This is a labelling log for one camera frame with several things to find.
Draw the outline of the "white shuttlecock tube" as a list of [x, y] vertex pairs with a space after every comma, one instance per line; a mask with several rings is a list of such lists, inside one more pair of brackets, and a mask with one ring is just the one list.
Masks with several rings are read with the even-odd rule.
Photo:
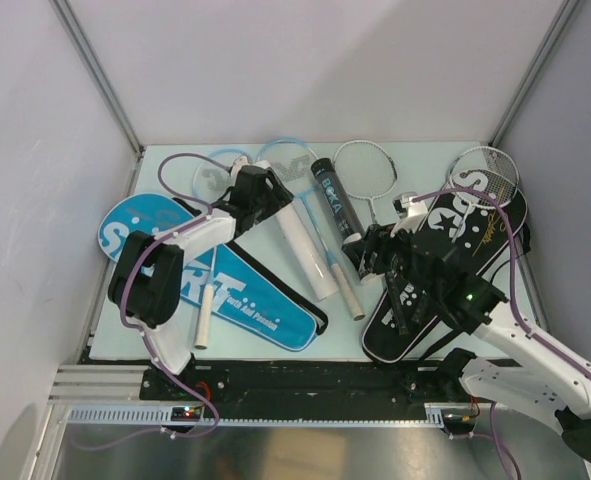
[[293, 199], [275, 214], [275, 218], [297, 264], [308, 280], [315, 299], [321, 301], [338, 293], [339, 286], [297, 211], [297, 198], [295, 195], [292, 197]]

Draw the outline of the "blue racket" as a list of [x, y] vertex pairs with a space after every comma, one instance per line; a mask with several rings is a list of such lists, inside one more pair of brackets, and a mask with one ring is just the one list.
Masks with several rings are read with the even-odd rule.
[[306, 211], [309, 221], [319, 239], [326, 256], [326, 264], [332, 272], [334, 282], [339, 288], [346, 306], [353, 320], [359, 321], [365, 313], [349, 284], [347, 277], [333, 254], [319, 227], [319, 217], [310, 206], [310, 200], [315, 193], [315, 184], [311, 178], [310, 167], [318, 156], [305, 142], [295, 138], [280, 138], [262, 146], [256, 159], [266, 160], [274, 168], [286, 187], [298, 198]]
[[[210, 154], [210, 158], [230, 167], [236, 160], [248, 160], [247, 152], [240, 148], [221, 148]], [[219, 199], [226, 189], [233, 183], [230, 173], [226, 169], [220, 169], [206, 162], [198, 167], [195, 172], [192, 189], [194, 195], [213, 203]], [[205, 285], [203, 286], [199, 316], [196, 325], [194, 347], [198, 350], [206, 350], [209, 340], [209, 328], [211, 323], [212, 304], [215, 292], [215, 265], [217, 250], [211, 254], [210, 268]]]

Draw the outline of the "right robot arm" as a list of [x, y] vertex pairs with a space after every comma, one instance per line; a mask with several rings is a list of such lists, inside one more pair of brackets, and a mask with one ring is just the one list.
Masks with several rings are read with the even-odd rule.
[[547, 425], [591, 463], [591, 362], [525, 319], [513, 299], [475, 274], [439, 232], [374, 224], [344, 248], [359, 272], [403, 279], [450, 328], [494, 346], [529, 373], [517, 385], [485, 379], [480, 359], [472, 356], [438, 374], [444, 398], [458, 401], [471, 393], [502, 403]]

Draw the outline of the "blue racket bag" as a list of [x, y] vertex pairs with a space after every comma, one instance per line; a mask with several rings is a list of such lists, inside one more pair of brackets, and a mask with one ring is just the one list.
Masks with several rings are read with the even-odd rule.
[[[99, 246], [117, 261], [130, 233], [154, 235], [199, 214], [179, 198], [136, 194], [105, 215], [98, 229]], [[184, 266], [181, 301], [199, 307], [210, 274], [215, 286], [212, 314], [282, 349], [305, 349], [328, 325], [322, 310], [235, 242], [220, 245]]]

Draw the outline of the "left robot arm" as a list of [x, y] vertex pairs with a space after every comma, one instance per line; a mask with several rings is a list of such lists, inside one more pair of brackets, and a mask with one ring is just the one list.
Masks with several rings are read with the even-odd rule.
[[241, 236], [289, 206], [294, 195], [270, 167], [245, 165], [234, 183], [204, 213], [156, 235], [127, 237], [112, 275], [109, 300], [120, 320], [138, 331], [152, 362], [163, 371], [162, 387], [176, 399], [189, 397], [197, 376], [192, 352], [171, 321], [179, 301], [184, 264]]

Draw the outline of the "black shuttlecock tube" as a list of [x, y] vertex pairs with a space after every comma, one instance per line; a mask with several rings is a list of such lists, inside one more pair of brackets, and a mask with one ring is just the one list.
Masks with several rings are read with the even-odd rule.
[[313, 179], [330, 210], [336, 231], [341, 240], [340, 248], [353, 267], [359, 281], [366, 284], [377, 278], [369, 273], [362, 262], [365, 230], [349, 199], [330, 158], [315, 160], [310, 167]]

